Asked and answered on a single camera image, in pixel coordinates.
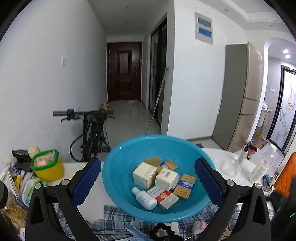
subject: orange chair backrest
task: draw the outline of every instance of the orange chair backrest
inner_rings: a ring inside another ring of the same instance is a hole
[[[292,178],[296,176],[296,153],[294,152],[279,178],[274,184],[274,188],[282,195],[288,197],[290,193],[290,186]]]

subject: glass jar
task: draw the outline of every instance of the glass jar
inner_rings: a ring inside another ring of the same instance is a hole
[[[0,182],[0,212],[21,228],[26,227],[27,207]]]

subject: yellow and green container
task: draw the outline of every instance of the yellow and green container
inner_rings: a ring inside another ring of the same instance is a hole
[[[34,161],[39,156],[45,156],[48,153],[56,152],[54,161],[52,163],[49,163],[46,166],[42,167],[35,167]],[[34,156],[34,158],[31,161],[31,169],[34,171],[40,179],[46,181],[46,182],[52,182],[58,179],[61,179],[64,176],[64,166],[63,163],[59,157],[59,152],[56,149],[43,151]]]

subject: light switch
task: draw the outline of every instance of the light switch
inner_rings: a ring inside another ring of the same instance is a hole
[[[62,57],[62,66],[66,66],[66,58]]]

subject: blue plaid fabric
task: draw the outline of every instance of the blue plaid fabric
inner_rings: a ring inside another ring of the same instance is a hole
[[[59,216],[60,223],[63,227],[65,234],[74,239],[74,236],[68,227],[64,216],[62,215],[59,206],[55,206],[56,212]],[[192,225],[194,221],[205,221],[209,223],[214,217],[215,213],[218,210],[218,206],[212,204],[211,202],[205,206],[205,208],[194,215],[191,218],[187,218],[185,220],[179,221],[179,233],[180,236],[184,238],[184,240],[196,240],[198,235],[192,234]],[[268,210],[269,219],[271,220],[275,215],[274,210]],[[233,230],[235,222],[238,219],[240,213],[239,205],[237,205],[233,215],[227,225],[229,231]],[[95,235],[102,241],[113,241],[131,237],[131,234],[125,229],[126,225],[130,225],[132,227],[137,228],[139,231],[148,234],[148,232],[154,228],[155,223],[144,222],[138,218],[132,217],[126,212],[122,211],[118,207],[113,206],[105,206],[104,207],[104,219],[97,220],[94,224],[87,222],[89,227],[95,233]]]

